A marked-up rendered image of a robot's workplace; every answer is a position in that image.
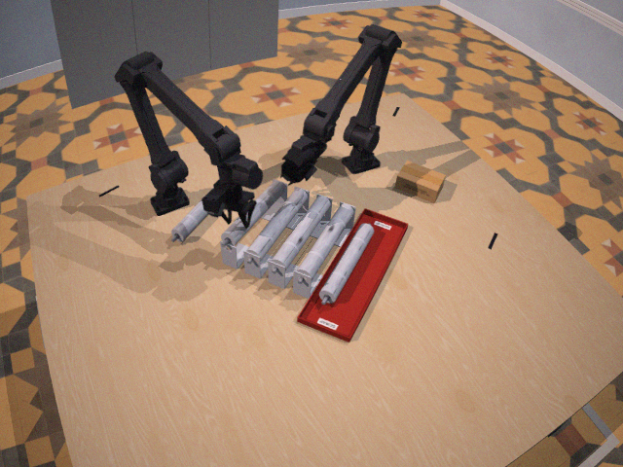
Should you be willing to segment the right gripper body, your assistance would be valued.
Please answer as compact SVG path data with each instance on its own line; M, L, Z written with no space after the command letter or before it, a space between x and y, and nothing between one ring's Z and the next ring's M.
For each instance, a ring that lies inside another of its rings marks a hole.
M225 185L225 183L222 183L222 182L220 182L220 184L224 186L234 185L234 183L229 183ZM224 209L235 211L238 213L245 213L252 206L252 202L248 202L248 201L253 200L255 198L254 193L243 191L242 186L240 187L241 187L242 199L237 204L226 203Z

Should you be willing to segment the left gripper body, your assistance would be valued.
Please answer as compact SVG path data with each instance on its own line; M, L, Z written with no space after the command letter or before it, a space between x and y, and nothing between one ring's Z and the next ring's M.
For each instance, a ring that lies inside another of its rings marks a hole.
M282 160L283 160L283 161L287 161L287 163L284 165L284 166L287 166L287 165L288 165L288 160L287 160L286 155L282 158ZM316 161L316 160L311 160L311 162L315 162L315 161ZM300 173L301 175L299 174L299 175L297 176L297 178L298 178L300 181L302 181L304 178L306 179L305 181L308 181L308 180L309 180L309 179L313 176L313 174L314 174L316 171L317 171L317 168L316 168L315 166L313 166L313 167L312 167L312 168L311 168L311 169L307 172L307 174L302 175L302 174Z

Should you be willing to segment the brown cardboard box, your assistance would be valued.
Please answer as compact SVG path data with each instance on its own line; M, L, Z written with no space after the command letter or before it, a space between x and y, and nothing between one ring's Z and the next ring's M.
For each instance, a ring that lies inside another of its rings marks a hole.
M406 161L397 175L395 189L435 203L443 188L445 174Z

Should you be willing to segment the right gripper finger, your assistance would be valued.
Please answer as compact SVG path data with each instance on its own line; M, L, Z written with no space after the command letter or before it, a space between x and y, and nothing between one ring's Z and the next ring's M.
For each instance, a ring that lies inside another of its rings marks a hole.
M230 225L232 223L232 211L231 210L227 210L227 211L228 211L228 216L226 216L226 214L223 211L221 217L227 222L228 225Z
M238 213L238 216L240 217L240 219L241 219L241 221L244 224L246 229L250 225L251 216L252 216L253 210L255 208L255 205L257 203L256 200L250 200L250 202L253 202L252 206L245 213ZM247 215L247 212L248 212L248 215Z

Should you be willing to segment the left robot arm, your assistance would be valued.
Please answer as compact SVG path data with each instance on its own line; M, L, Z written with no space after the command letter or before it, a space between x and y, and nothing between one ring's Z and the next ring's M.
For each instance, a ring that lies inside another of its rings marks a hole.
M300 173L305 175L317 162L311 160L317 160L327 149L326 143L334 136L336 121L343 107L371 65L360 109L356 118L350 118L344 132L344 141L353 147L350 157L343 157L342 163L352 174L381 166L376 157L373 159L381 129L376 125L377 111L389 66L397 48L401 48L402 41L394 31L375 24L366 25L358 40L362 44L360 49L332 89L311 109L304 122L304 135L293 142L288 150L289 163L281 171L286 181L293 181Z

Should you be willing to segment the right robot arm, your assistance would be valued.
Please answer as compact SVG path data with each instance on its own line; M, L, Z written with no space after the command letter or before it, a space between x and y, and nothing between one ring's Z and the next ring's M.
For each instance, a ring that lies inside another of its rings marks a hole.
M211 164L217 166L220 181L202 198L202 205L210 216L221 217L226 202L237 204L242 199L240 186L252 190L260 186L263 172L257 162L240 154L238 135L209 117L161 71L162 67L163 62L154 53L143 52L124 61L115 75L128 96L149 150L151 181L158 191L150 198L151 204L158 216L189 205L184 190L175 188L177 183L186 181L189 171L178 152L169 150L146 89L192 131L209 153ZM224 186L220 182L235 185Z

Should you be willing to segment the red rectangular tray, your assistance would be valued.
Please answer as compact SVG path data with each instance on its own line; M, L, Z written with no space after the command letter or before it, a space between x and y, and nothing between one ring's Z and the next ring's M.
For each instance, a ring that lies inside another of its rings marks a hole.
M359 226L364 223L371 224L374 234L337 300L333 304L326 303L323 305L319 292L341 259ZM297 322L350 342L382 282L390 261L405 234L403 232L406 232L407 228L407 223L364 208L336 257L297 317Z

